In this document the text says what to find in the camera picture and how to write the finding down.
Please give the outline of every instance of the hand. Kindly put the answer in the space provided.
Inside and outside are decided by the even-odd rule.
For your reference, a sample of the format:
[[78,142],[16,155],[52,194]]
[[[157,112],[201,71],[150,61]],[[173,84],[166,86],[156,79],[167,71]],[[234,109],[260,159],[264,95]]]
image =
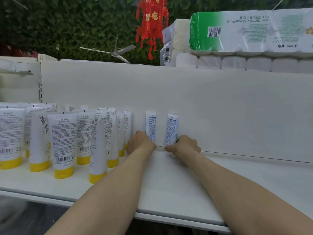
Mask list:
[[185,154],[190,154],[194,151],[198,153],[201,152],[201,148],[198,147],[197,140],[191,139],[187,135],[180,136],[177,143],[166,146],[164,149],[181,159]]
[[128,140],[126,151],[130,155],[133,151],[139,148],[151,150],[151,153],[157,146],[149,139],[143,131],[136,131],[130,140]]

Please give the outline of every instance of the ceiling fan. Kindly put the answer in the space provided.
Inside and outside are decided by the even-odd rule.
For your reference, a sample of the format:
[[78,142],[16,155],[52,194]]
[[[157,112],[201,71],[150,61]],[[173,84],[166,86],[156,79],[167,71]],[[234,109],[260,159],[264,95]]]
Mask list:
[[136,46],[135,45],[130,45],[130,46],[127,46],[125,48],[122,48],[120,50],[117,50],[117,47],[116,47],[116,44],[117,44],[117,39],[118,37],[115,39],[115,49],[113,50],[113,52],[106,52],[106,51],[101,51],[101,50],[97,50],[97,49],[93,49],[93,48],[85,48],[85,47],[80,47],[80,48],[83,48],[83,49],[86,49],[86,50],[91,50],[91,51],[96,51],[96,52],[100,52],[100,53],[105,53],[105,54],[110,54],[112,57],[116,57],[120,60],[122,60],[123,62],[125,63],[130,63],[128,62],[127,59],[123,58],[121,55],[134,49]]

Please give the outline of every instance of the fan blade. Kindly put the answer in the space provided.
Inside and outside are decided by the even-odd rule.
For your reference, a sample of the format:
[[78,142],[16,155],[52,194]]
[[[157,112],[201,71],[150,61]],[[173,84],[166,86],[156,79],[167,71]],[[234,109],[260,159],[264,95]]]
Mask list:
[[125,58],[123,58],[122,56],[118,56],[117,58],[120,59],[120,60],[122,60],[122,61],[124,61],[125,63],[130,63],[130,62],[128,62]]
[[132,49],[134,49],[136,46],[135,45],[130,45],[130,46],[127,46],[127,47],[125,47],[125,48],[122,48],[122,49],[120,49],[119,51],[117,51],[120,55],[122,55],[122,54],[124,54],[124,53],[126,53],[127,51],[130,51],[130,50],[132,50]]
[[106,52],[106,51],[101,51],[101,50],[97,50],[97,49],[92,49],[92,48],[85,48],[85,47],[80,47],[86,50],[91,50],[91,51],[96,51],[96,52],[100,52],[100,53],[105,53],[105,54],[111,54],[110,52]]

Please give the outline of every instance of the white shelf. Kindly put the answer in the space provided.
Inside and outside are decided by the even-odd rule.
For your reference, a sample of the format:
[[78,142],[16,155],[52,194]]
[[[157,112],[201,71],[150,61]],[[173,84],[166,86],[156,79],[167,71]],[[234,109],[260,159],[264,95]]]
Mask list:
[[[313,164],[206,153],[218,164],[275,193],[313,218]],[[31,173],[28,163],[0,171],[0,195],[71,206],[91,186],[89,166],[75,166],[73,176],[57,180],[53,168]],[[155,151],[148,163],[136,218],[227,233],[204,187],[180,160]]]

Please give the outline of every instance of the blue and white tube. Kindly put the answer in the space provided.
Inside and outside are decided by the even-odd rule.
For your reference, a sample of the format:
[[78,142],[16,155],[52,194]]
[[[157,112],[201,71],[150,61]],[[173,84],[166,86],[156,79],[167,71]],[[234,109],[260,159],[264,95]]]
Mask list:
[[[165,146],[173,145],[177,140],[178,130],[178,114],[167,113],[167,130],[166,130],[166,141]],[[173,155],[171,152],[166,152],[166,155]]]
[[155,110],[146,111],[146,128],[145,133],[148,135],[149,139],[154,142],[156,134],[156,114]]

